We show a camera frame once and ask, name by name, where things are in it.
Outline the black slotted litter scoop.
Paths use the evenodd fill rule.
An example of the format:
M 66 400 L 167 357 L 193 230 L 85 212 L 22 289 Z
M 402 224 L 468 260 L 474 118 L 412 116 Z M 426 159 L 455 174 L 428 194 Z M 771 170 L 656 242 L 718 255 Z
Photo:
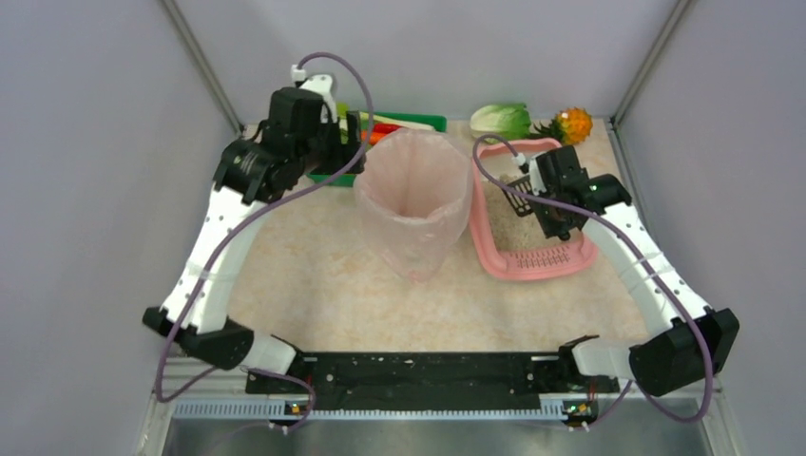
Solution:
M 532 201 L 524 199 L 522 194 L 532 195 L 532 187 L 529 176 L 523 176 L 517 180 L 507 183 L 507 190 L 503 190 L 509 206 L 516 216 L 525 218 L 534 214 Z

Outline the pink plastic trash bag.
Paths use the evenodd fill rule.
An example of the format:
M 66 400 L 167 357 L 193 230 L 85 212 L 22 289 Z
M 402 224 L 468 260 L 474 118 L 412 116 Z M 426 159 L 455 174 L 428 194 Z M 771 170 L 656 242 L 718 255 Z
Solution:
M 401 129 L 366 154 L 354 183 L 361 235 L 411 282 L 436 275 L 470 216 L 470 153 L 447 133 Z

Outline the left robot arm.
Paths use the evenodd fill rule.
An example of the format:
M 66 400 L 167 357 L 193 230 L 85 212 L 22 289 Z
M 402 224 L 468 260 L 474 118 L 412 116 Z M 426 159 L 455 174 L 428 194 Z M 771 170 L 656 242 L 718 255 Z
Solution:
M 256 132 L 222 151 L 191 254 L 168 297 L 144 311 L 144 325 L 216 369 L 286 373 L 296 349 L 230 316 L 235 281 L 269 210 L 293 197 L 302 177 L 362 171 L 366 121 L 340 110 L 329 88 L 275 91 Z

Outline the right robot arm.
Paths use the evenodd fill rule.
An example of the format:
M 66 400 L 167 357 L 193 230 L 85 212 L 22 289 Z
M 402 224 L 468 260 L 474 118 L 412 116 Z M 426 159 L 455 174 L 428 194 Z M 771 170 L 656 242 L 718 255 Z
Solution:
M 649 235 L 632 198 L 611 174 L 591 177 L 571 146 L 528 161 L 531 194 L 548 199 L 537 218 L 548 237 L 579 229 L 610 262 L 636 302 L 649 338 L 635 345 L 594 339 L 573 350 L 584 375 L 633 380 L 654 397 L 721 372 L 739 333 L 729 309 L 716 310 L 693 291 Z

